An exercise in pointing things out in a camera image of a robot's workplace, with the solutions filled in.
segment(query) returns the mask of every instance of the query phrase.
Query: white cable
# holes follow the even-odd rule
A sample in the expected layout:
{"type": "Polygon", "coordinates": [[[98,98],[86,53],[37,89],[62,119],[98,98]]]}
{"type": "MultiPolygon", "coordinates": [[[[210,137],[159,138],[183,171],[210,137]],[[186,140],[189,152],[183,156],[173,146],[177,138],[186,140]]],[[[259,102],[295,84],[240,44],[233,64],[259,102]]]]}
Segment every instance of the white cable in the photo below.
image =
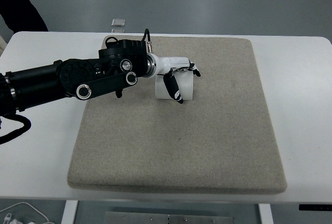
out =
{"type": "Polygon", "coordinates": [[[34,206],[32,206],[32,205],[31,205],[30,203],[28,203],[28,202],[19,202],[19,203],[16,203],[16,204],[14,204],[14,205],[12,205],[12,206],[9,206],[9,207],[7,207],[7,208],[4,208],[3,210],[0,210],[0,213],[3,212],[3,211],[6,211],[7,209],[10,209],[10,208],[12,208],[12,207],[15,207],[15,206],[17,206],[17,205],[19,205],[19,204],[26,204],[26,205],[30,206],[34,211],[36,211],[37,213],[39,213],[40,215],[42,215],[42,216],[47,220],[47,222],[45,222],[45,223],[43,223],[43,224],[55,224],[54,222],[51,222],[51,221],[47,218],[46,215],[44,215],[42,212],[40,212],[38,209],[36,209],[34,206]]]}
{"type": "Polygon", "coordinates": [[[11,213],[7,214],[5,219],[4,219],[4,224],[8,224],[11,219],[11,213]]]}

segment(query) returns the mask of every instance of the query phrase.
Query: robotic arm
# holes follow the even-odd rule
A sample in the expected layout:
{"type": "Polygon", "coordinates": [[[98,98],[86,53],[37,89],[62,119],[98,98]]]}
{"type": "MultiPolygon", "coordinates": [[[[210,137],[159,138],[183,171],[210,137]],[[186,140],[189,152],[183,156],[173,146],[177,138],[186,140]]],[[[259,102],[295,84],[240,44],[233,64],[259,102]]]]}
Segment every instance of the robotic arm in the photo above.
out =
{"type": "Polygon", "coordinates": [[[164,75],[164,83],[171,98],[182,103],[172,73],[193,71],[200,76],[198,69],[188,58],[159,58],[153,54],[148,29],[141,41],[110,37],[105,44],[106,49],[99,50],[98,59],[55,61],[48,66],[0,74],[0,116],[24,124],[23,128],[0,137],[0,144],[30,128],[30,121],[16,115],[17,110],[24,111],[72,96],[87,100],[116,92],[120,98],[122,90],[135,85],[138,77],[151,78],[156,75],[164,75]]]}

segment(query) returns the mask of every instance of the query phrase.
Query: beige felt mat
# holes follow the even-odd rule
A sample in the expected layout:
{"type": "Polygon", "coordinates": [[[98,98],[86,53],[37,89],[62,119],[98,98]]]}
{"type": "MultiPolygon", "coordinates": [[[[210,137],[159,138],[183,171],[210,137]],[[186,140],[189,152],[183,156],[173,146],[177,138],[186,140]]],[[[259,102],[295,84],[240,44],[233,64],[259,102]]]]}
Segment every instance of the beige felt mat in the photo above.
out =
{"type": "MultiPolygon", "coordinates": [[[[141,37],[125,36],[127,39],[141,37]]],[[[155,98],[154,79],[88,101],[68,184],[130,192],[278,193],[286,180],[251,42],[152,37],[195,62],[193,101],[155,98]]]]}

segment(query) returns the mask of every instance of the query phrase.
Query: gray floor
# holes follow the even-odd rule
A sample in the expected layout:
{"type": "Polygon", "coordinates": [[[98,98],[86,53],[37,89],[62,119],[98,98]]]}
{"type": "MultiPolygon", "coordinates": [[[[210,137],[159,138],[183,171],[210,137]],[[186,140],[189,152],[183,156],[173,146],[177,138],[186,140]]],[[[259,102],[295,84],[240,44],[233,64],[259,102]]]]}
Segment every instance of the gray floor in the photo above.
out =
{"type": "MultiPolygon", "coordinates": [[[[57,32],[110,32],[113,18],[125,18],[126,33],[142,33],[145,28],[149,28],[151,33],[323,36],[332,41],[332,0],[31,0],[31,2],[43,17],[49,30],[57,32]]],[[[7,42],[12,36],[12,31],[7,28],[1,17],[0,34],[7,42]]],[[[9,204],[11,202],[7,200],[0,200],[0,205],[3,207],[9,204]]],[[[59,209],[58,201],[44,202],[41,206],[45,204],[50,204],[50,208],[59,209]]],[[[330,212],[326,214],[300,212],[297,207],[298,205],[273,205],[275,223],[328,223],[332,219],[330,212]],[[318,221],[310,219],[308,215],[318,218],[318,221]],[[298,217],[298,221],[292,219],[294,216],[298,217]]]]}

